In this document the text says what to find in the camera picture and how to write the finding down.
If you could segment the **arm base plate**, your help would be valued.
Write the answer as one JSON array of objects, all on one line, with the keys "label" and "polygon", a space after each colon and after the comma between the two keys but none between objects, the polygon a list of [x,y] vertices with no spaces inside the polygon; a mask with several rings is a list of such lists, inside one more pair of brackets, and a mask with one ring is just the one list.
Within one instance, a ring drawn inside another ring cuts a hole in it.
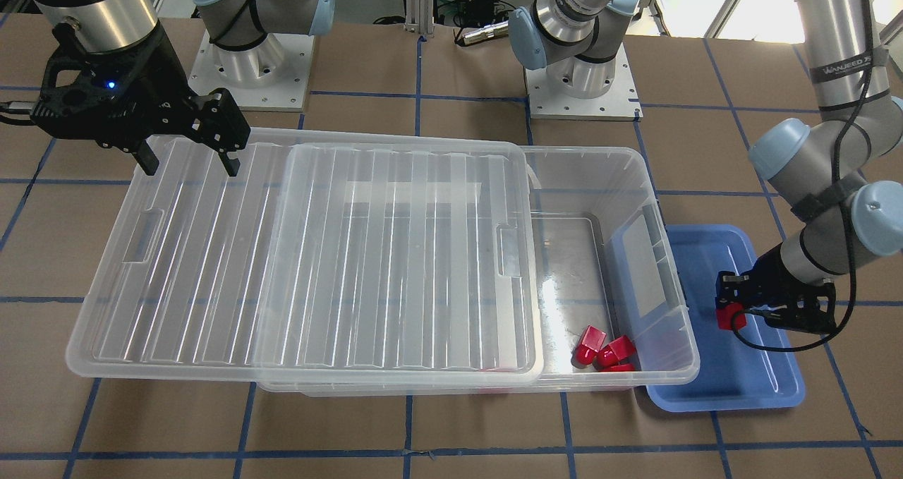
[{"label": "arm base plate", "polygon": [[626,55],[600,64],[570,58],[523,71],[530,113],[536,119],[634,121],[644,116]]},{"label": "arm base plate", "polygon": [[226,51],[210,43],[209,33],[204,33],[188,83],[200,95],[227,89],[244,111],[301,113],[317,40],[271,33],[257,47]]}]

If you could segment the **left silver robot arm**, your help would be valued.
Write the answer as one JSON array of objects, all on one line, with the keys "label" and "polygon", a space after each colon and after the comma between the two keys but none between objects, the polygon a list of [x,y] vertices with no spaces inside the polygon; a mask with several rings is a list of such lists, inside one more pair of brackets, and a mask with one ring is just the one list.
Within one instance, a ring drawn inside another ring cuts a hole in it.
[{"label": "left silver robot arm", "polygon": [[[901,99],[890,93],[887,51],[870,0],[794,0],[821,121],[787,119],[749,161],[804,227],[741,274],[721,272],[715,314],[738,334],[747,315],[827,341],[845,328],[856,272],[901,251],[901,184],[860,170],[901,145]],[[574,60],[604,66],[622,44],[638,0],[533,0],[509,14],[509,37],[528,70]]]}]

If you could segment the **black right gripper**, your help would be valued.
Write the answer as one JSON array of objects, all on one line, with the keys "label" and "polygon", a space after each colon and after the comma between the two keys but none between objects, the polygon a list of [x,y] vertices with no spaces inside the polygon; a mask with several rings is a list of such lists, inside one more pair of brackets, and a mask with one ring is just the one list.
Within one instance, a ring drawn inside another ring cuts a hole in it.
[{"label": "black right gripper", "polygon": [[104,54],[78,41],[71,20],[52,29],[59,43],[43,73],[30,119],[55,138],[92,140],[132,154],[146,176],[160,161],[146,138],[181,135],[212,149],[230,177],[246,148],[250,126],[228,89],[197,96],[183,64],[158,23],[144,39]]}]

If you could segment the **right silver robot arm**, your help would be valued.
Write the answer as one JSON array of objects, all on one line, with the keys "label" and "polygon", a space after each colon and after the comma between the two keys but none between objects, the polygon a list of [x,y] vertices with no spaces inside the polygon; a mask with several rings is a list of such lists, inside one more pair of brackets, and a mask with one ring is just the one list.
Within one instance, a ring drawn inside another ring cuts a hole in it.
[{"label": "right silver robot arm", "polygon": [[[250,126],[228,87],[191,89],[151,0],[33,0],[58,43],[39,99],[2,106],[2,121],[55,138],[91,140],[131,154],[148,176],[159,161],[148,138],[179,135],[212,149],[229,176]],[[334,0],[193,0],[230,87],[281,72],[278,35],[326,35]]]}]

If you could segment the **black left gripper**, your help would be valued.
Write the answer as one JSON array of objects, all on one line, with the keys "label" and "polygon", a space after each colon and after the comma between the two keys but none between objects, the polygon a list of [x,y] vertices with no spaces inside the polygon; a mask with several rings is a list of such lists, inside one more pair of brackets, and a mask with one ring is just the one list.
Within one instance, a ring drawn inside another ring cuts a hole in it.
[{"label": "black left gripper", "polygon": [[747,316],[761,316],[776,329],[832,334],[837,331],[836,289],[831,281],[813,285],[799,281],[784,265],[781,245],[760,256],[741,274],[720,271],[716,303],[732,303],[732,324],[747,325]]}]

